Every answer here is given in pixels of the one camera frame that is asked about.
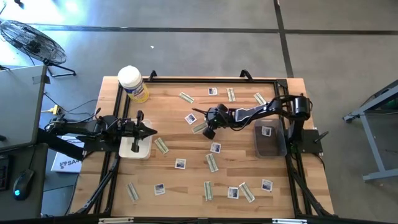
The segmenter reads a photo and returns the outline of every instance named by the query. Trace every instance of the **plastic jar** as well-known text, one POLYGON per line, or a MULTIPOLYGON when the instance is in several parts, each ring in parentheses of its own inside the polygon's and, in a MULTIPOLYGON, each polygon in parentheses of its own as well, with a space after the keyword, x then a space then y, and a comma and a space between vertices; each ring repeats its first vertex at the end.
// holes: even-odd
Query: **plastic jar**
POLYGON ((149 91, 136 67, 128 65, 120 69, 118 80, 133 102, 143 103, 148 100, 149 91))

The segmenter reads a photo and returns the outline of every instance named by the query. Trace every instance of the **plastic container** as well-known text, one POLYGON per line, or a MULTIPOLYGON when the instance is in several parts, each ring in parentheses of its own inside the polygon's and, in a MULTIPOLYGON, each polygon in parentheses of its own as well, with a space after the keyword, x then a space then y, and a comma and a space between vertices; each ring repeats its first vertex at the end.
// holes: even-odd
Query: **plastic container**
MULTIPOLYGON (((142 122, 148 128, 152 128, 152 123, 149 120, 145 119, 142 122)), ((149 159, 150 149, 152 147, 152 137, 153 136, 146 137, 138 142, 138 152, 131 151, 131 145, 134 143, 134 138, 122 137, 119 147, 119 156, 128 159, 149 159)))
POLYGON ((120 69, 118 80, 133 102, 143 103, 148 100, 149 91, 136 67, 128 65, 120 69))
POLYGON ((279 119, 262 119, 254 123, 254 146, 258 158, 286 156, 285 135, 279 119), (271 136, 262 135, 262 127, 271 128, 271 136))

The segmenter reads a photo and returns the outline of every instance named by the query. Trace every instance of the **wooden table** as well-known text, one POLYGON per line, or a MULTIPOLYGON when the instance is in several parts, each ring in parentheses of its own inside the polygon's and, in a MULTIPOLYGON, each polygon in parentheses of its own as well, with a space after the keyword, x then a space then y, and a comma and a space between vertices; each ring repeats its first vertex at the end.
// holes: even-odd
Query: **wooden table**
MULTIPOLYGON (((289 92, 293 95, 304 93, 301 78, 288 78, 289 92)), ((253 95, 257 92, 270 101, 274 88, 270 84, 248 83, 150 83, 147 84, 150 97, 143 104, 131 103, 129 118, 135 118, 136 111, 142 110, 145 119, 158 130, 154 140, 162 138, 170 151, 165 155, 152 143, 149 160, 138 161, 121 159, 118 181, 113 202, 112 216, 129 217, 229 217, 229 218, 269 218, 293 217, 292 199, 285 159, 258 159, 254 155, 253 124, 236 132, 230 129, 217 129, 214 142, 221 143, 221 154, 215 154, 219 171, 211 173, 205 159, 210 153, 211 141, 202 134, 192 134, 192 128, 203 120, 203 115, 192 111, 193 107, 207 110, 224 103, 230 108, 251 108, 257 105, 253 95), (207 88, 217 87, 217 96, 208 96, 207 88), (234 88, 236 102, 228 102, 226 88, 234 88), (179 98, 183 91, 195 99, 190 104, 179 98), (193 125, 184 120, 193 113, 197 118, 193 125), (175 159, 187 160, 185 170, 175 169, 175 159), (261 180, 274 182, 273 191, 261 190, 261 180), (213 184, 214 199, 205 201, 203 182, 213 184), (126 185, 133 182, 140 199, 132 202, 126 185), (246 182, 256 197, 249 203, 243 193, 238 200, 227 198, 228 186, 238 186, 246 182), (166 194, 155 196, 154 185, 165 184, 166 194)), ((118 80, 104 77, 98 97, 97 108, 101 115, 112 114, 118 80)), ((126 94, 123 93, 119 117, 121 117, 126 94)), ((313 120, 305 122, 305 129, 313 128, 313 120)), ((102 152, 93 153, 84 160, 81 167, 71 211, 78 210, 90 197, 98 185, 102 152)), ((302 155, 307 185, 324 208, 333 213, 325 172, 319 158, 311 154, 302 155)), ((303 209, 301 190, 298 199, 303 209)), ((105 189, 103 207, 108 196, 105 189)))

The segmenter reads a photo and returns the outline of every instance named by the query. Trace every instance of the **metal stand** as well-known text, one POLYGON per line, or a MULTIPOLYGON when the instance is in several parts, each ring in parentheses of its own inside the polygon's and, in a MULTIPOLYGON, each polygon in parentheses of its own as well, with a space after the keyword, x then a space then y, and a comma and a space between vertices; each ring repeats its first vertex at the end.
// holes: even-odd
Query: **metal stand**
POLYGON ((398 176, 398 169, 386 170, 384 168, 383 161, 381 160, 380 157, 379 149, 377 148, 374 136, 372 134, 371 128, 369 127, 368 119, 366 118, 365 114, 367 110, 374 110, 376 108, 379 108, 380 106, 386 104, 387 102, 397 97, 398 97, 398 85, 386 91, 385 93, 379 95, 370 102, 365 103, 360 108, 354 110, 353 112, 343 117, 343 120, 346 121, 347 123, 352 122, 352 120, 354 120, 355 118, 361 119, 363 128, 366 133, 366 137, 368 138, 369 144, 373 152, 374 159, 376 160, 377 168, 379 169, 379 172, 374 172, 368 175, 364 175, 363 176, 364 181, 398 176))
POLYGON ((75 72, 74 70, 69 69, 69 68, 65 68, 65 67, 63 67, 63 66, 61 66, 61 65, 56 65, 56 64, 54 64, 54 63, 51 63, 51 62, 49 62, 47 59, 45 59, 45 60, 43 61, 43 63, 47 66, 47 70, 49 71, 51 77, 65 77, 65 76, 70 76, 70 75, 73 75, 73 76, 76 75, 76 72, 75 72), (67 70, 67 71, 69 71, 69 72, 71 72, 71 73, 63 73, 63 74, 54 75, 54 74, 51 72, 49 66, 55 66, 55 67, 58 67, 58 68, 62 68, 62 69, 67 70))

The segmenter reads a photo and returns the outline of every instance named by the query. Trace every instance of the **gray floor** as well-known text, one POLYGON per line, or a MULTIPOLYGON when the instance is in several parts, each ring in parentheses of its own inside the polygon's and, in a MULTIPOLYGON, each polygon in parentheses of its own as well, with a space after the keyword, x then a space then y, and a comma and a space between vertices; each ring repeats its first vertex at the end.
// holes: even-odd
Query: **gray floor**
MULTIPOLYGON (((25 2, 25 10, 21 10, 11 1, 0 19, 79 26, 277 28, 271 0, 25 2), (40 7, 51 10, 45 14, 34 10, 40 7)), ((397 1, 280 0, 280 5, 286 29, 398 29, 397 1)), ((134 65, 143 74, 156 70, 162 76, 236 77, 245 68, 255 77, 286 77, 278 34, 45 33, 67 52, 64 65, 78 73, 77 77, 52 78, 52 84, 46 86, 49 95, 65 108, 96 98, 102 77, 116 75, 125 65, 134 65)), ((398 220, 398 177, 368 184, 362 181, 363 174, 377 171, 376 163, 360 121, 345 124, 341 119, 397 79, 397 41, 395 35, 287 35, 294 76, 305 79, 314 103, 315 125, 330 132, 322 140, 324 160, 333 207, 341 217, 398 220)), ((0 42, 0 51, 2 65, 31 65, 28 57, 6 42, 0 42)), ((51 106, 45 99, 43 109, 51 106)), ((80 111, 92 112, 94 107, 95 103, 88 104, 80 111)), ((41 125, 50 118, 43 114, 41 125)), ((391 144, 391 148, 396 150, 396 145, 391 144)), ((387 156, 398 161, 397 154, 387 156)), ((396 162, 388 164, 398 168, 394 165, 396 162)), ((74 180, 74 175, 47 172, 44 213, 64 214, 71 187, 50 189, 74 180), (48 203, 48 198, 54 197, 59 199, 60 208, 48 203)))

